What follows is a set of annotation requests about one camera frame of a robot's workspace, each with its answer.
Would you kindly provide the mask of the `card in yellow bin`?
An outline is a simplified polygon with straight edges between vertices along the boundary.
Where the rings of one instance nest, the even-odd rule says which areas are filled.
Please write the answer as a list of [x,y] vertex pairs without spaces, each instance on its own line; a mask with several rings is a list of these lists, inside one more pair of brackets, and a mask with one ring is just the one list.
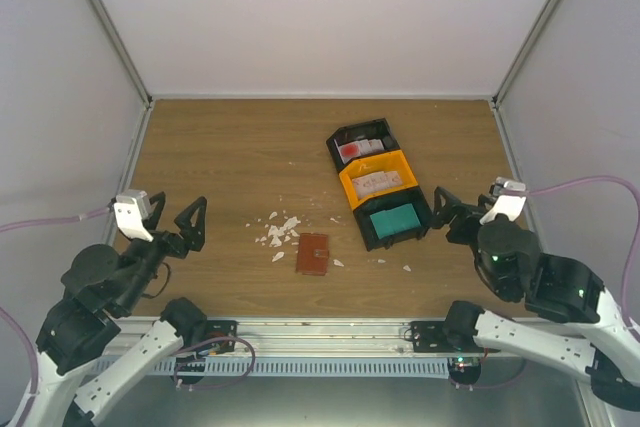
[[354,178],[352,185],[357,196],[363,198],[376,192],[401,187],[403,181],[397,171],[378,171]]

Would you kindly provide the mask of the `brown leather card holder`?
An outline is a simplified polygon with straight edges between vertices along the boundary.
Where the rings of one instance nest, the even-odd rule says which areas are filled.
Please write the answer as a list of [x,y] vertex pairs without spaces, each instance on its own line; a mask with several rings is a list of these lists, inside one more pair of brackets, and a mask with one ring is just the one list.
[[329,237],[302,233],[299,238],[295,271],[302,275],[324,276],[328,271]]

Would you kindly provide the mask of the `black bin with teal item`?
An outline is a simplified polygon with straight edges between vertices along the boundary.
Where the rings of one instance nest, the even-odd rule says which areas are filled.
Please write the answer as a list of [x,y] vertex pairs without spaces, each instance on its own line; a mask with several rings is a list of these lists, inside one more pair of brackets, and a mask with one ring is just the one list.
[[367,251],[424,238],[433,217],[420,187],[374,197],[357,207],[353,215]]

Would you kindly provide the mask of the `cards in black bin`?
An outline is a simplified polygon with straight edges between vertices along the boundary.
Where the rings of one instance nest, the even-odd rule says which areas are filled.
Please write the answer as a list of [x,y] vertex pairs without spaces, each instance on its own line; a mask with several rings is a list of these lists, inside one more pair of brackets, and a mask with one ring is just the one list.
[[353,158],[383,152],[384,150],[384,144],[380,139],[355,140],[338,148],[344,162]]

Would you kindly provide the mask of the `yellow storage bin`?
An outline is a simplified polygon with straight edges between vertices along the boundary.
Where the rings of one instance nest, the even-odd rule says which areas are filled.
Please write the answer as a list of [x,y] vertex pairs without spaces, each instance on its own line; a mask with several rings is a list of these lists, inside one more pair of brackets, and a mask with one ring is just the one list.
[[355,159],[339,173],[339,179],[352,211],[376,197],[418,186],[402,150]]

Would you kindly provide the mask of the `black storage bin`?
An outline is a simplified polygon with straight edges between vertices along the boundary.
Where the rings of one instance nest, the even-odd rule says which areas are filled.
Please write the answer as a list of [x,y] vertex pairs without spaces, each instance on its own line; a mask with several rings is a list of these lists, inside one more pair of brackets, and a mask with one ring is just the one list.
[[337,172],[353,160],[400,149],[385,118],[340,127],[326,146]]

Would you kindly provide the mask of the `aluminium front rail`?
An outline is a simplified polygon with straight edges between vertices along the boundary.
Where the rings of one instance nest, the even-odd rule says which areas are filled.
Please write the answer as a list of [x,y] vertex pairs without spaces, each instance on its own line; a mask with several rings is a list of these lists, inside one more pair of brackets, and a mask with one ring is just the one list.
[[409,318],[239,317],[236,334],[258,358],[461,357],[443,349],[416,353]]

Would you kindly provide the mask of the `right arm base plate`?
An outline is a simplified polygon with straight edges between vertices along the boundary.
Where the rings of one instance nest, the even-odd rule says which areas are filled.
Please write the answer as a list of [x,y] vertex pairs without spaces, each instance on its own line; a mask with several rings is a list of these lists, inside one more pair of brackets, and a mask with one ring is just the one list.
[[475,344],[454,346],[444,333],[443,320],[414,320],[404,329],[403,339],[414,353],[448,355],[484,355],[486,350]]

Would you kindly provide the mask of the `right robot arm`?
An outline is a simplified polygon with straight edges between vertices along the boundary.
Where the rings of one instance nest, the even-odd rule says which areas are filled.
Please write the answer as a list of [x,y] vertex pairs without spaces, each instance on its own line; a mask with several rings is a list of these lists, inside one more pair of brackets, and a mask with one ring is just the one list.
[[500,300],[521,303],[537,317],[564,325],[561,336],[528,327],[469,301],[451,304],[443,340],[451,350],[473,347],[516,354],[589,385],[601,401],[639,409],[639,325],[623,299],[584,263],[543,251],[538,236],[518,225],[523,184],[498,178],[489,195],[467,204],[434,191],[433,228],[465,245],[483,284]]

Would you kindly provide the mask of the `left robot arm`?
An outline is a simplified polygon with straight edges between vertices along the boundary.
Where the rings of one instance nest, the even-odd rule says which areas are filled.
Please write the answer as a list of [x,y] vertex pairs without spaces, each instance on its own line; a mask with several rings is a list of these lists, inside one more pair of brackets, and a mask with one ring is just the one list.
[[47,313],[34,342],[13,319],[8,324],[26,347],[30,380],[11,426],[98,426],[117,403],[161,360],[179,349],[193,351],[206,338],[207,317],[192,301],[170,301],[150,329],[93,381],[89,375],[121,332],[167,258],[184,259],[206,239],[207,200],[199,197],[174,219],[176,231],[160,230],[163,192],[117,195],[111,211],[129,245],[118,253],[94,244],[76,255],[62,275],[64,295]]

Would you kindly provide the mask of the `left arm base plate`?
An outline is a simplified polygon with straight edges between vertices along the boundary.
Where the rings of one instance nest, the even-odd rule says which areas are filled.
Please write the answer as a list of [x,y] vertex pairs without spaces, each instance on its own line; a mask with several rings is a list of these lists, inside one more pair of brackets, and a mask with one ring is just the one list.
[[205,357],[233,352],[235,349],[233,340],[216,341],[216,338],[235,337],[237,329],[238,322],[236,320],[207,320],[204,333],[199,338],[199,341],[206,341],[206,343],[195,350],[195,355]]

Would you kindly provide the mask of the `teal item in bin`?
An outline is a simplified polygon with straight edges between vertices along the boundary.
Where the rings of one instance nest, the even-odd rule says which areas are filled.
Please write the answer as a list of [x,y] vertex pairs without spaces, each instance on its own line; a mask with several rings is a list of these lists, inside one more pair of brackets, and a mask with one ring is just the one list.
[[421,227],[416,210],[410,203],[376,212],[370,220],[380,239]]

